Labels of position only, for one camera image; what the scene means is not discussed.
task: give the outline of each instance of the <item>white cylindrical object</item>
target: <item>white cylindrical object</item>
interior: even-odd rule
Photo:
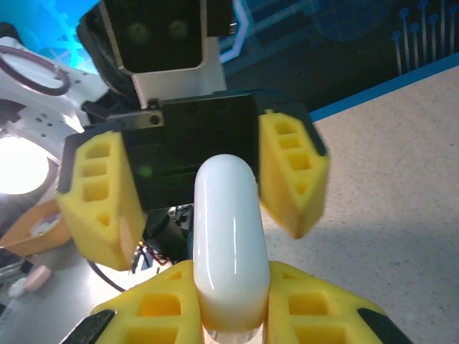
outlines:
[[[266,318],[270,265],[255,177],[237,156],[214,156],[198,171],[193,253],[205,328],[220,343],[244,343]]]

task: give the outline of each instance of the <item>gray table surface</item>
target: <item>gray table surface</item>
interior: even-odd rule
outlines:
[[[455,67],[319,121],[324,217],[293,241],[263,215],[271,259],[372,300],[420,344],[459,343],[458,94]],[[0,317],[1,344],[58,343],[117,294],[71,242],[39,259],[55,273]]]

